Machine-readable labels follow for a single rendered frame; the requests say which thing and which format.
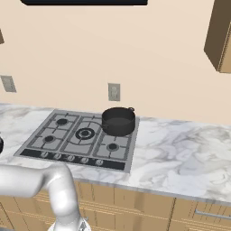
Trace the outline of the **black cooking pot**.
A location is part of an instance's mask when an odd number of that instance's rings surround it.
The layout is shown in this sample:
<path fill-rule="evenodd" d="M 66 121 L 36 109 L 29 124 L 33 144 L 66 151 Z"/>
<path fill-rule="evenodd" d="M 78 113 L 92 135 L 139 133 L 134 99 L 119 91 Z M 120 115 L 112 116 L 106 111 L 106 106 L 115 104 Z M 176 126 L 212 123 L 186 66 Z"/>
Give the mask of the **black cooking pot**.
<path fill-rule="evenodd" d="M 135 113 L 133 107 L 111 107 L 102 114 L 101 128 L 112 136 L 126 136 L 135 129 Z"/>

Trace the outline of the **grey gas hob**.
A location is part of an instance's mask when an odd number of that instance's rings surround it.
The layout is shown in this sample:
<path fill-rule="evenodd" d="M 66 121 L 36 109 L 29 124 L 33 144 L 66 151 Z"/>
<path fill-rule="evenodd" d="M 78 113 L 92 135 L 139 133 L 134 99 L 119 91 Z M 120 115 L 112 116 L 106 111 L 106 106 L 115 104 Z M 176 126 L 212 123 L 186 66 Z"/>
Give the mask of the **grey gas hob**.
<path fill-rule="evenodd" d="M 87 165 L 128 173 L 131 170 L 137 132 L 124 137 L 106 134 L 100 114 L 53 110 L 27 141 L 17 150 L 17 157 L 42 159 L 50 162 Z M 42 158 L 42 152 L 48 152 Z M 56 153 L 61 154 L 54 160 Z M 87 157 L 88 163 L 81 162 Z M 96 160 L 103 160 L 102 166 Z"/>

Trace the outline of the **brown wooden base cupboard front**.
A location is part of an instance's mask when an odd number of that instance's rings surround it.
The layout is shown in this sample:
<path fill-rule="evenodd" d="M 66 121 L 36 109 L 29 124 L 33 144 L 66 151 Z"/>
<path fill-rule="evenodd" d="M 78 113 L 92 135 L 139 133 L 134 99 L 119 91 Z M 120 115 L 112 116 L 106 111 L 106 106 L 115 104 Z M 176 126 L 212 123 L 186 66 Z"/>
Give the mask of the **brown wooden base cupboard front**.
<path fill-rule="evenodd" d="M 172 197 L 80 181 L 75 186 L 92 231 L 170 231 Z M 54 221 L 45 189 L 31 199 L 0 196 L 0 227 L 46 231 Z"/>

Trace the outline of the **brown wooden drawer front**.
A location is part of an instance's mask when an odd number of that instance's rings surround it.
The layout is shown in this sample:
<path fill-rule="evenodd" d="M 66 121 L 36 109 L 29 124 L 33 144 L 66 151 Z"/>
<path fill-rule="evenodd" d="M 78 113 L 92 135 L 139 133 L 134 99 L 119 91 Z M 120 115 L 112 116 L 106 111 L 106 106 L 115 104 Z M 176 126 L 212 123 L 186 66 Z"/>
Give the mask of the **brown wooden drawer front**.
<path fill-rule="evenodd" d="M 168 231 L 231 231 L 231 220 L 197 215 L 195 209 L 201 212 L 231 216 L 231 206 L 176 199 Z"/>

